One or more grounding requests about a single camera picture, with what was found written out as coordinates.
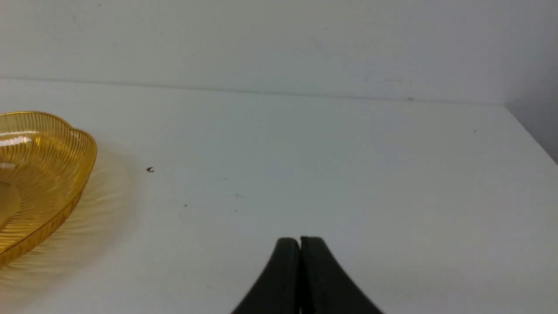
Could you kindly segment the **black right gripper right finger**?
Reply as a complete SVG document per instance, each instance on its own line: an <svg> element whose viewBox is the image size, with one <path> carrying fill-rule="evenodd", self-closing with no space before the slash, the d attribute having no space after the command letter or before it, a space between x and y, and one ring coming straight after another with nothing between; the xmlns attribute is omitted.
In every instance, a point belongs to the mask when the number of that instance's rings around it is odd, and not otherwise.
<svg viewBox="0 0 558 314"><path fill-rule="evenodd" d="M343 270L321 237L301 237L302 314L381 314Z"/></svg>

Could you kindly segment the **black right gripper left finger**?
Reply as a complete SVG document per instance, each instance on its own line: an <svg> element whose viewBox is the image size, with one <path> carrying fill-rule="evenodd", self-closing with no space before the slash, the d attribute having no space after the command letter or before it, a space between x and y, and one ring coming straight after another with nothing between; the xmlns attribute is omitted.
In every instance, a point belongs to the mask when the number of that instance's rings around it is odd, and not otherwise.
<svg viewBox="0 0 558 314"><path fill-rule="evenodd" d="M265 268L232 313L298 314L299 256L295 239L279 238Z"/></svg>

